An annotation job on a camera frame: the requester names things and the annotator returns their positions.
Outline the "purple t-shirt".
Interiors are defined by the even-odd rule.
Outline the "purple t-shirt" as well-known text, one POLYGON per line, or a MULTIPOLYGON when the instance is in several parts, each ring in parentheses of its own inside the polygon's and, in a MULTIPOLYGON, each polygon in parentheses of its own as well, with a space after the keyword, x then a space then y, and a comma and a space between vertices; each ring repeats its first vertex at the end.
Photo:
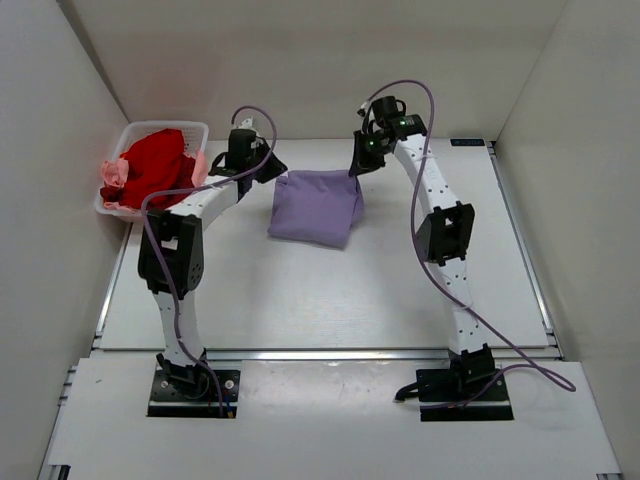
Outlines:
POLYGON ((343 249, 364 216, 359 180, 345 170, 290 171, 276 179, 268 234, 343 249))

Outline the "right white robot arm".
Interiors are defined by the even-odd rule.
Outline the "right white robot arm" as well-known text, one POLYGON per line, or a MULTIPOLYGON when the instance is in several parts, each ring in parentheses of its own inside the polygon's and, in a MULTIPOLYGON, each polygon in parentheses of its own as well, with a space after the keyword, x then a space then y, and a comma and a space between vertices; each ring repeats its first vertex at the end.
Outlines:
POLYGON ((429 128, 406 103, 394 96, 368 101, 358 115, 362 126, 354 132, 354 153, 349 175, 357 177, 385 166, 394 156, 413 183, 411 207, 419 207, 420 220, 410 214, 411 237, 420 265, 428 269, 435 287, 452 303, 449 321, 449 367, 433 377, 422 377, 398 390, 397 402, 441 391, 445 398, 468 398, 490 380, 495 361, 473 304, 467 275, 467 253, 475 210, 462 202, 449 186, 428 137, 429 128))

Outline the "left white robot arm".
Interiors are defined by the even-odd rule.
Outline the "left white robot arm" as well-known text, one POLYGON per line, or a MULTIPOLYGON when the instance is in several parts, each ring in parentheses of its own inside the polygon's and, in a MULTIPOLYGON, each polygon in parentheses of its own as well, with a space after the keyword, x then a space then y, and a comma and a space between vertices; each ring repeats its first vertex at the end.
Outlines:
POLYGON ((204 232, 254 183, 265 184, 286 170, 246 119, 230 131, 226 151, 215 158, 202 186, 178 190, 180 202, 143 217, 138 274, 160 313, 165 347, 157 362, 164 381, 188 401, 221 402, 223 392, 197 326, 195 290, 204 275, 204 232))

